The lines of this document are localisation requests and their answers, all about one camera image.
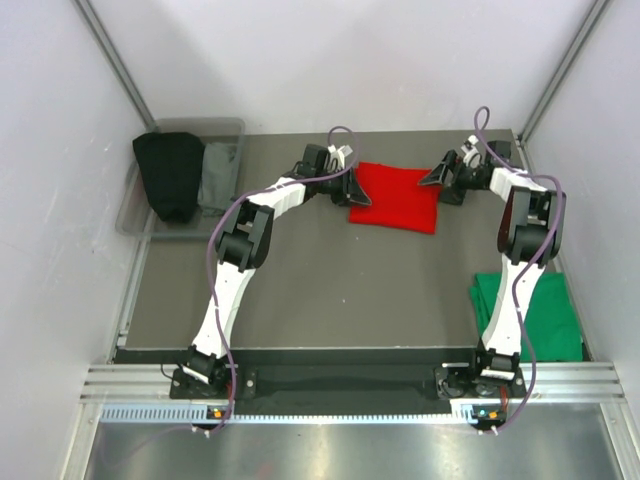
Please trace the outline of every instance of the red cloth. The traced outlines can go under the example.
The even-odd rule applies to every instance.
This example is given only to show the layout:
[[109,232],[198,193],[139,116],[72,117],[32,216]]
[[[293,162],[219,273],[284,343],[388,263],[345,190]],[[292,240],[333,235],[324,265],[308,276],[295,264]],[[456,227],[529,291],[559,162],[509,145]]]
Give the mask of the red cloth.
[[418,186],[430,171],[361,162],[356,178],[372,203],[351,207],[349,222],[436,233],[441,187]]

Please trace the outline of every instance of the green cloth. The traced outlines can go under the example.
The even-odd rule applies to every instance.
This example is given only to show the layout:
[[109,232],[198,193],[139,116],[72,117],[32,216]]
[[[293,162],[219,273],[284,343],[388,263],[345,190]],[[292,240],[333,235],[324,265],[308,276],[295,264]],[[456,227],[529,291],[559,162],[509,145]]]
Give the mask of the green cloth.
[[[489,325],[500,288],[499,273],[478,273],[471,287],[480,335]],[[582,334],[562,273],[544,273],[533,292],[525,322],[527,333],[540,362],[582,361]],[[522,343],[521,360],[530,362],[529,349]]]

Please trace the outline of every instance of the gray table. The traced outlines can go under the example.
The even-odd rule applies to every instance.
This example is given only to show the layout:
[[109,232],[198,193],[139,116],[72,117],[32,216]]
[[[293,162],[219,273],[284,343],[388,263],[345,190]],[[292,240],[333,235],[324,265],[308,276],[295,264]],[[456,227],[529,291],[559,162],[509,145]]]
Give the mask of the gray table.
[[[468,131],[360,134],[363,161],[434,167]],[[338,143],[346,140],[337,136]],[[489,139],[513,140],[510,131]],[[326,136],[247,139],[242,190],[266,187]],[[513,148],[514,158],[517,151]],[[348,210],[319,196],[278,219],[264,266],[246,290],[236,348],[455,347],[478,341],[469,287],[499,271],[501,200],[469,192],[463,207],[440,205],[437,232],[424,235],[348,223]],[[152,242],[127,348],[183,348],[209,301],[204,242]]]

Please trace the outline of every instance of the white wall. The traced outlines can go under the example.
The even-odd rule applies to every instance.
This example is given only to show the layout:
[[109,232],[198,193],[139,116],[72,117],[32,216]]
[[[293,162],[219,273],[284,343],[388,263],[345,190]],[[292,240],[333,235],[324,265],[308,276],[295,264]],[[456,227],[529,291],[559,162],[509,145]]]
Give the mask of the white wall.
[[640,3],[611,2],[529,144],[567,190],[561,249],[585,333],[640,424]]
[[523,126],[591,0],[94,0],[158,118],[253,133]]
[[72,2],[0,3],[0,465],[54,478],[133,244],[114,233],[143,126]]

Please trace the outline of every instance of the clear plastic tray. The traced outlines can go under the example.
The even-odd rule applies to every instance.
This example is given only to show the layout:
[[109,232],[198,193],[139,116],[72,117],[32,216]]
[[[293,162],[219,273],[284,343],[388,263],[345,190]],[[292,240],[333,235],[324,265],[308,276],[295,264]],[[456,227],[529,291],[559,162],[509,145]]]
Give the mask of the clear plastic tray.
[[[244,122],[239,118],[168,118],[157,121],[160,132],[189,132],[204,143],[222,142],[235,146],[234,175],[237,186],[238,170],[244,148]],[[142,176],[133,163],[127,190],[116,219],[116,230],[123,235],[158,239],[209,238],[218,217],[204,217],[198,207],[189,223],[169,223],[160,220],[147,201]]]

